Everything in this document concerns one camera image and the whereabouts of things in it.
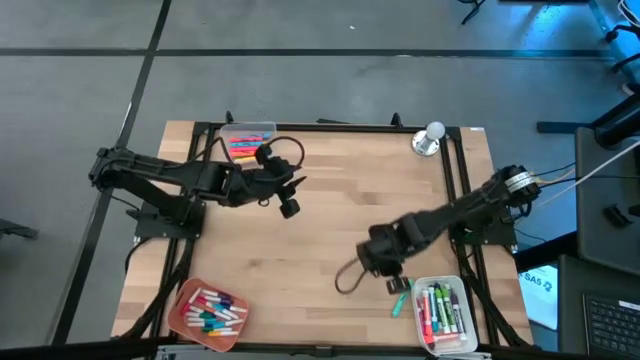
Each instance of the keyboard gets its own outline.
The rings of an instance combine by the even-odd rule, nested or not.
[[[589,355],[640,360],[640,301],[584,294]]]

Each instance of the wooden table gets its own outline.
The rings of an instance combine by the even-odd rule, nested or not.
[[[158,156],[185,161],[193,126],[168,122]],[[355,256],[355,245],[367,239],[370,225],[447,202],[441,152],[428,158],[416,155],[410,134],[278,132],[285,133],[299,139],[307,154],[298,172],[308,176],[296,195],[300,213],[283,219],[277,201],[266,208],[208,204],[190,275],[249,300],[251,314],[240,342],[419,346],[411,305],[405,305],[399,318],[391,318],[397,296],[387,293],[384,280],[366,276],[348,296],[336,292],[333,280],[336,270]],[[476,188],[493,173],[486,135],[481,128],[462,128],[461,135],[471,186]],[[276,153],[297,161],[297,147],[281,143]],[[449,147],[455,154],[453,145]],[[219,153],[216,145],[214,159],[222,159]],[[459,196],[455,156],[452,162]],[[128,330],[156,295],[167,243],[153,239],[133,255],[113,335]],[[511,255],[500,246],[483,250],[494,302],[531,342]],[[404,269],[412,278],[459,274],[446,234],[408,259]],[[342,286],[361,271],[359,265],[352,267]],[[480,341],[487,343],[477,299],[475,308]],[[167,331],[163,325],[162,333]]]

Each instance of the concrete floor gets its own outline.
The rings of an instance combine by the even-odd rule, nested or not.
[[[159,48],[607,49],[597,19],[618,21],[611,2],[487,0],[460,26],[470,6],[455,1],[173,0]],[[147,48],[160,7],[160,0],[70,0],[64,6],[5,0],[0,49]],[[638,51],[637,40],[626,35],[618,46]],[[40,230],[36,242],[0,241],[0,348],[48,341],[97,195],[86,175],[97,148],[118,137],[142,60],[0,56],[0,217]],[[167,120],[220,120],[226,110],[246,121],[323,117],[370,124],[386,124],[399,112],[408,125],[438,120],[483,126],[496,167],[515,163],[544,171],[573,161],[573,139],[537,134],[535,122],[588,122],[621,101],[626,79],[611,74],[610,66],[601,59],[495,53],[157,57],[129,147],[153,155]],[[108,338],[134,225],[124,207],[112,202],[71,342]],[[534,211],[519,228],[546,239],[574,230],[573,194]],[[537,243],[520,235],[519,241],[524,247]],[[536,343],[556,348],[553,332],[533,330]]]

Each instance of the plastic container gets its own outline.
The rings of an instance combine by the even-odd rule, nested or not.
[[[227,124],[220,129],[220,136],[234,163],[243,168],[255,167],[255,152],[262,143],[276,136],[273,122]]]
[[[465,336],[458,336],[453,339],[435,341],[428,345],[424,339],[424,329],[422,324],[424,323],[420,319],[421,308],[418,307],[418,301],[422,302],[422,291],[427,290],[430,286],[434,286],[438,283],[441,287],[444,284],[451,285],[451,292],[455,293],[458,297],[458,303],[460,304],[460,315],[462,323],[464,325]],[[427,349],[433,355],[447,355],[447,354],[461,354],[474,352],[478,348],[478,336],[476,335],[473,318],[471,317],[471,311],[469,310],[469,302],[467,301],[467,294],[464,290],[464,284],[462,279],[457,276],[439,276],[439,277],[426,277],[416,280],[414,286],[411,288],[411,298],[413,300],[413,312],[416,319],[416,329],[418,330],[418,339],[422,347]],[[440,329],[436,333],[437,336],[445,335],[442,331],[442,324],[440,321]]]
[[[187,317],[186,315],[184,315],[183,309],[185,308],[185,306],[187,307],[189,306],[189,300],[193,295],[193,293],[198,290],[198,288],[215,291],[217,293],[220,293],[220,292],[226,293],[232,298],[233,306],[247,310],[247,312],[234,312],[240,319],[243,320],[239,324],[234,324],[230,326],[232,328],[232,331],[238,332],[237,335],[214,337],[214,336],[209,336],[209,334],[206,332],[202,332],[202,329],[200,327],[187,326],[187,320],[186,320]],[[193,304],[195,304],[196,307],[202,310],[207,310],[207,306],[204,304],[200,304],[197,302],[194,302]],[[176,300],[173,306],[171,307],[171,309],[169,310],[169,315],[167,316],[167,320],[168,320],[169,328],[177,332],[178,334],[184,337],[187,337],[195,342],[198,342],[212,350],[215,350],[218,352],[225,352],[225,351],[229,351],[229,349],[231,349],[233,345],[235,345],[236,341],[238,341],[238,338],[242,333],[242,328],[244,327],[244,324],[246,323],[248,316],[249,316],[249,303],[247,303],[247,301],[233,294],[230,294],[227,291],[221,290],[215,286],[211,286],[198,278],[191,278],[187,280],[184,283],[184,285],[182,285],[182,288],[180,288],[180,291],[178,291],[178,294],[176,294]]]

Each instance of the orange basket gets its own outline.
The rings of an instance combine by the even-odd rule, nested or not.
[[[204,314],[203,316],[205,315],[214,316],[216,318],[215,321],[217,323],[222,323],[222,322],[226,323],[229,321],[236,320],[230,317],[228,315],[228,312],[222,312],[222,311],[219,311],[218,309],[210,307],[209,305],[215,306],[216,303],[215,301],[206,301],[206,298],[204,298],[204,296],[205,295],[212,296],[212,295],[209,295],[210,293],[206,294],[202,290],[223,294],[223,296],[228,295],[228,297],[231,300],[230,301],[231,305],[233,307],[246,310],[246,312],[232,311],[233,314],[235,314],[238,317],[237,320],[242,320],[242,321],[235,322],[229,326],[225,326],[225,328],[231,328],[231,329],[225,330],[223,333],[226,334],[231,332],[231,333],[234,333],[233,335],[226,335],[226,336],[212,335],[209,332],[204,332],[201,327],[188,326],[187,318],[189,316],[187,315],[187,313],[196,313],[196,311],[194,311],[191,307],[200,309],[201,313]],[[225,352],[225,351],[229,351],[229,349],[231,349],[233,345],[235,345],[236,341],[238,341],[238,338],[240,337],[240,333],[242,332],[242,328],[244,327],[244,324],[248,316],[249,316],[249,303],[246,300],[241,299],[232,294],[229,294],[228,292],[223,291],[215,286],[211,286],[198,278],[191,278],[187,280],[184,283],[184,285],[182,285],[182,288],[180,289],[180,291],[178,291],[178,294],[176,295],[176,301],[174,302],[173,306],[169,310],[169,314],[167,318],[168,318],[169,328],[171,330],[177,332],[178,334],[186,338],[189,338],[195,342],[198,342],[208,348],[211,348],[215,351]]]

